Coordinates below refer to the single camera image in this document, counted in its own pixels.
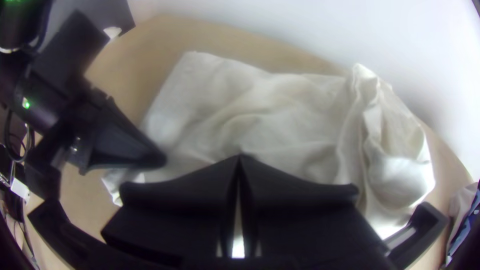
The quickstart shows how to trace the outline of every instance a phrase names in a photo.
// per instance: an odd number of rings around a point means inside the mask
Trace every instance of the white wall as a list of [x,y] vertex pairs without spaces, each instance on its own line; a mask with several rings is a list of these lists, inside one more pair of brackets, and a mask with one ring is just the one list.
[[471,0],[128,0],[138,25],[159,13],[221,22],[290,43],[393,85],[480,178],[480,17]]

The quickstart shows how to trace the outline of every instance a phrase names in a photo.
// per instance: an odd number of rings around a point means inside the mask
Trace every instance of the black cable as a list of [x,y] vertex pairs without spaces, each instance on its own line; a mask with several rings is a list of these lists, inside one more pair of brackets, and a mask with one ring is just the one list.
[[35,46],[32,47],[34,52],[38,51],[42,44],[44,43],[45,36],[47,35],[47,27],[49,25],[50,10],[52,9],[52,0],[46,0],[45,6],[43,7],[40,27],[38,33],[38,39],[36,40]]
[[40,26],[38,27],[38,36],[34,46],[25,44],[22,46],[21,50],[29,54],[32,57],[36,57],[39,53],[38,50],[45,41],[45,36],[47,35],[47,27],[50,19],[50,10],[52,9],[53,0],[46,0],[46,3],[43,6],[41,11]]
[[14,152],[12,148],[12,144],[10,143],[10,123],[12,121],[12,110],[9,109],[6,115],[6,120],[5,120],[5,127],[3,129],[3,140],[5,143],[5,149],[10,157],[11,160],[17,163],[21,163],[25,161],[27,158],[27,155],[29,151],[35,146],[35,132],[32,128],[30,128],[29,125],[26,126],[26,132],[27,132],[27,138],[26,138],[26,147],[25,147],[25,154],[23,156],[20,156],[16,152]]
[[10,133],[10,136],[17,139],[17,141],[20,143],[21,147],[23,147],[23,152],[25,153],[27,151],[27,147],[25,146],[24,141],[15,133]]

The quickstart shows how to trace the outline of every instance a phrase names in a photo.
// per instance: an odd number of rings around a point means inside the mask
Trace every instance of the wooden table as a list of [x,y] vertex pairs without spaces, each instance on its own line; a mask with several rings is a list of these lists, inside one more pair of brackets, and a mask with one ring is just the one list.
[[[345,70],[287,44],[225,25],[183,17],[160,15],[108,44],[86,73],[94,85],[113,96],[118,107],[139,124],[160,86],[187,51],[207,52],[242,61],[273,73],[318,73],[341,75]],[[425,124],[433,161],[436,187],[427,201],[447,213],[453,192],[472,183],[462,163]],[[100,230],[117,211],[100,177],[103,170],[80,176],[67,165],[63,170],[61,198],[71,222],[102,240]],[[33,195],[25,207],[29,213],[42,200]],[[27,231],[42,269],[67,269],[39,237],[27,220]],[[447,231],[412,269],[437,269],[445,254]]]

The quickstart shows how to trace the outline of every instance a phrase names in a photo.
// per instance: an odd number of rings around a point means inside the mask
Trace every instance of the green led light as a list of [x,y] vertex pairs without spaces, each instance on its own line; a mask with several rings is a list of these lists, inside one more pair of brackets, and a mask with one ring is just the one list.
[[21,101],[21,106],[28,110],[30,108],[29,100],[24,97]]

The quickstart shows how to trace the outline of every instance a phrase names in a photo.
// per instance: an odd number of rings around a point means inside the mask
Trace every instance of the towel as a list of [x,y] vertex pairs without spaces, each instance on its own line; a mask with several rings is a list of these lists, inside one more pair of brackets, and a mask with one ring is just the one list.
[[353,183],[381,238],[397,232],[434,188],[427,139],[392,86],[356,64],[347,75],[275,74],[187,52],[140,129],[167,155],[148,172],[102,178],[114,203],[126,181],[168,181],[237,154],[320,184]]

